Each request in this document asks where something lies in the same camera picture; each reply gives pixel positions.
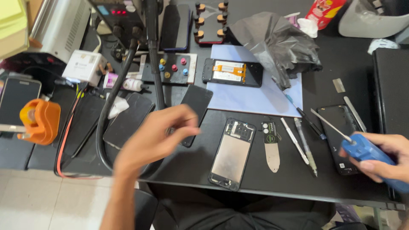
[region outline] red digital display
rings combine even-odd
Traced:
[[[126,16],[126,10],[121,10],[121,9],[112,9],[111,10],[112,15],[114,16]]]

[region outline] black workbench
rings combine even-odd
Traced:
[[[283,16],[294,12],[301,12],[304,16],[309,10],[311,1],[303,0],[230,0],[229,23],[249,17],[253,14],[270,11]],[[194,9],[194,1],[189,1]],[[343,104],[343,97],[348,96],[355,105],[368,131],[372,131],[370,108],[370,93],[368,83],[369,74],[373,69],[372,58],[367,54],[370,39],[344,38],[336,32],[336,23],[320,31],[316,39],[320,47],[319,57],[324,67],[321,72],[303,74],[303,107],[307,115],[319,124],[310,108]],[[97,45],[95,33],[88,29],[84,37],[83,49],[92,51]],[[204,61],[210,57],[211,47],[199,47],[190,39],[188,52],[197,53],[195,85],[206,87],[202,83],[201,73]],[[104,46],[102,54],[112,63],[116,71],[120,70],[120,63],[109,54]],[[333,79],[341,78],[345,86],[345,93],[337,93]],[[150,87],[151,94],[144,93],[156,103],[154,87]],[[164,86],[165,102],[167,106],[174,106],[181,102],[186,86]],[[67,88],[55,91],[53,101],[66,106],[62,107],[62,118],[65,118],[75,92]],[[65,153],[71,155],[85,133],[99,116],[104,101],[87,96],[79,105],[74,116]],[[267,166],[262,133],[258,131],[249,154],[245,168],[241,192],[305,198],[320,201],[342,202],[356,205],[400,209],[395,202],[389,200],[388,189],[385,184],[376,184],[365,175],[341,176],[334,168],[332,156],[326,141],[319,140],[316,135],[304,127],[307,141],[310,145],[318,168],[318,178],[314,178],[309,168],[303,163],[290,137],[285,132],[278,116],[236,113],[220,110],[208,110],[202,125],[202,134],[197,136],[191,148],[178,146],[175,153],[164,159],[160,168],[150,177],[141,178],[142,181],[220,189],[207,181],[211,165],[216,154],[221,133],[227,118],[232,117],[259,127],[263,121],[275,121],[282,141],[279,143],[280,168],[273,173]],[[286,118],[290,128],[296,132],[292,118]],[[108,156],[113,160],[117,151],[107,146]],[[36,145],[28,163],[29,169],[52,170],[56,156],[56,141],[50,146]],[[95,149],[95,134],[85,145],[77,158],[63,165],[63,171],[82,174],[111,175],[105,168]]]

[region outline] red wire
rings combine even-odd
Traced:
[[[72,118],[74,117],[75,107],[77,106],[80,97],[81,97],[81,95],[76,99],[75,104],[74,104],[74,106],[72,107],[73,113],[72,113],[72,115],[71,115],[70,121],[68,122],[67,128],[66,128],[66,130],[65,130],[64,139],[63,139],[63,142],[62,142],[62,144],[61,144],[60,151],[59,151],[59,153],[58,153],[57,172],[58,172],[58,175],[59,175],[61,178],[79,179],[79,180],[96,180],[96,179],[101,179],[101,178],[71,177],[71,176],[66,176],[66,175],[64,175],[63,172],[61,171],[61,158],[62,158],[62,156],[63,156],[63,150],[64,150],[64,146],[65,146],[65,141],[67,140],[68,131],[69,131],[70,126],[71,126],[71,121],[72,121]]]

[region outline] person's lap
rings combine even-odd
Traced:
[[[160,202],[156,230],[313,230],[335,215],[335,205],[327,202],[152,183],[149,188]]]

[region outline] human hand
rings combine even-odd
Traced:
[[[175,131],[166,136],[171,127]],[[138,176],[140,167],[169,156],[183,139],[199,133],[198,116],[186,104],[152,112],[119,152],[114,174]]]
[[[363,160],[358,162],[349,156],[349,160],[363,173],[375,182],[381,183],[383,178],[401,180],[409,183],[409,140],[402,135],[385,135],[375,133],[361,133],[366,139],[378,146],[382,151],[398,158],[396,166],[378,160]],[[341,149],[341,157],[348,157],[348,154]]]

